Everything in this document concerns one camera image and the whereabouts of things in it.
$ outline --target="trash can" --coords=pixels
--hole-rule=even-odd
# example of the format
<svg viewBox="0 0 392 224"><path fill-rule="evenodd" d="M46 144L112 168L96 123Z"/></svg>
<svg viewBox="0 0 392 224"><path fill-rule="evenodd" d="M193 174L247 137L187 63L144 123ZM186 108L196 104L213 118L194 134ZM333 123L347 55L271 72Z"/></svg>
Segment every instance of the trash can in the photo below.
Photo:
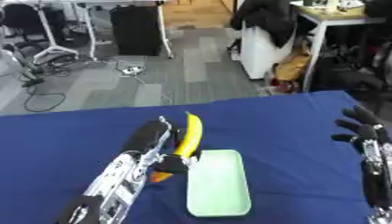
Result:
<svg viewBox="0 0 392 224"><path fill-rule="evenodd" d="M110 20L119 54L159 55L162 40L157 6L116 7Z"/></svg>

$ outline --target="blue tablecloth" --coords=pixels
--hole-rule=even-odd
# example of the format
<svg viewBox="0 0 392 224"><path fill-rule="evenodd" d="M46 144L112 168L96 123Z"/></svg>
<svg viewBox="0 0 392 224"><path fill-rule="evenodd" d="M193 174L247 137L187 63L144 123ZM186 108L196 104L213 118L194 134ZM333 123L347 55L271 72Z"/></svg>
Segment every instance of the blue tablecloth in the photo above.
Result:
<svg viewBox="0 0 392 224"><path fill-rule="evenodd" d="M186 210L186 175L148 184L124 223L361 224L370 212L360 156L330 135L355 104L343 92L236 99L189 106L111 108L0 117L1 223L53 223L142 123L166 116L205 125L203 149L241 153L252 199L241 218Z"/></svg>

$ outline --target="banana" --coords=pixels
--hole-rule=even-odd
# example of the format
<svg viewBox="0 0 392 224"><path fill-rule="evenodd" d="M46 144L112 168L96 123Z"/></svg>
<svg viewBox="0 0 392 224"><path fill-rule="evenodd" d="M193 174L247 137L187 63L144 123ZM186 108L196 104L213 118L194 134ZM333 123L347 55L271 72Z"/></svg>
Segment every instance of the banana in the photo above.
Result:
<svg viewBox="0 0 392 224"><path fill-rule="evenodd" d="M203 135L203 124L198 116L187 112L187 128L183 141L173 152L175 155L189 158L199 146L201 136ZM151 182L160 182L171 177L168 172L154 171L150 176Z"/></svg>

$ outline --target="power strip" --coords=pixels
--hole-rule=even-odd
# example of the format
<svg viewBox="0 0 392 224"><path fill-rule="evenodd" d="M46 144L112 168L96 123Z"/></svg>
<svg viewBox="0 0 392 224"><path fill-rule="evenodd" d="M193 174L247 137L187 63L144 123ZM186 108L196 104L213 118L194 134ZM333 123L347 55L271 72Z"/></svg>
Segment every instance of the power strip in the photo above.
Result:
<svg viewBox="0 0 392 224"><path fill-rule="evenodd" d="M144 66L129 66L122 70L122 73L126 76L136 76L144 71Z"/></svg>

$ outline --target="white desk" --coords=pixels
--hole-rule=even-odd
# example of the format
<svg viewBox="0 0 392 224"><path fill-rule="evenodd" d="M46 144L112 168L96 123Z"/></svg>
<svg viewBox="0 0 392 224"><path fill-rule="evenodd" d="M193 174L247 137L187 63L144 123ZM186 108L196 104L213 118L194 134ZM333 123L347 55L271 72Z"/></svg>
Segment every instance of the white desk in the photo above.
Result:
<svg viewBox="0 0 392 224"><path fill-rule="evenodd" d="M39 18L41 19L42 25L45 28L46 35L49 39L49 47L46 48L43 52L40 52L34 56L34 62L36 62L39 58L47 55L48 53L53 52L66 52L66 53L74 53L77 57L79 53L73 49L65 48L60 46L56 43L52 31L49 27L48 21L46 19L45 13L42 11L41 6L43 4L50 4L50 3L71 3L71 4L86 4L86 7L82 8L83 10L83 17L85 18L88 35L90 37L90 51L89 56L93 60L97 60L95 57L95 47L96 47L96 36L94 32L94 28L92 25L90 12L89 10L91 7L96 5L123 5L123 4L134 4L134 3L163 3L164 1L160 0L3 0L3 4L32 4L35 6L36 10L38 11ZM173 58L172 49L170 48L169 39L166 37L165 32L165 21L164 21L164 13L162 4L159 4L158 9L158 22L159 22L159 29L161 32L161 39L164 44L164 48L167 51L168 57L171 59Z"/></svg>
<svg viewBox="0 0 392 224"><path fill-rule="evenodd" d="M337 12L325 14L322 9L313 9L305 6L298 6L297 2L292 3L297 7L298 14L307 18L317 25L316 34L311 46L311 61L304 75L303 91L308 92L312 84L312 72L319 58L321 46L323 45L328 26L337 25L367 25L385 22L384 18L370 18L363 12L363 7L354 8L347 12Z"/></svg>

